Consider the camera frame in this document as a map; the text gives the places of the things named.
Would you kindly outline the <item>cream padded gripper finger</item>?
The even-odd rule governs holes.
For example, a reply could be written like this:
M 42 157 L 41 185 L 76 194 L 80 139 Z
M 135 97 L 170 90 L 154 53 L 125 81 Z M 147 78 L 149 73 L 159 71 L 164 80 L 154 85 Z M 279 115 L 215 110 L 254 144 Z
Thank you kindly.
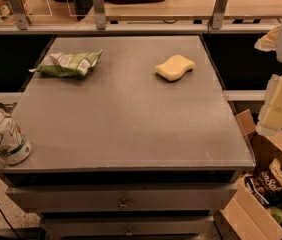
M 254 48 L 264 52 L 275 51 L 277 48 L 278 32 L 279 26 L 273 28 L 257 40 Z
M 282 129 L 282 76 L 273 74 L 267 84 L 265 101 L 258 116 L 256 131 L 262 136 L 275 135 Z

